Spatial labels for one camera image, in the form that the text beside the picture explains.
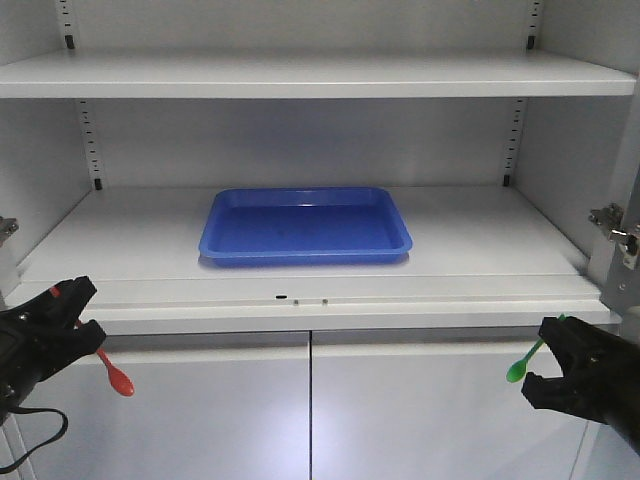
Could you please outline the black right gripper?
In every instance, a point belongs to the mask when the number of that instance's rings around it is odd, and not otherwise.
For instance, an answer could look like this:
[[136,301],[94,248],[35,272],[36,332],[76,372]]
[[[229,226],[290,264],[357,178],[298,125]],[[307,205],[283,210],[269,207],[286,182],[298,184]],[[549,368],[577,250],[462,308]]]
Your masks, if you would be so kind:
[[639,346],[576,317],[544,317],[538,331],[565,380],[587,380],[587,398],[560,377],[528,372],[521,393],[550,410],[612,427],[639,449]]

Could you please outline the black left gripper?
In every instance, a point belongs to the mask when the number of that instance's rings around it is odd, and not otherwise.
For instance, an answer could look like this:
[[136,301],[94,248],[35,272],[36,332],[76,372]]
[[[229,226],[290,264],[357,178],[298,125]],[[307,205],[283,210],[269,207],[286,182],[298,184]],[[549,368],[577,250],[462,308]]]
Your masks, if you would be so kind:
[[37,383],[101,347],[106,333],[97,321],[74,328],[96,293],[92,281],[81,276],[1,312],[1,423]]

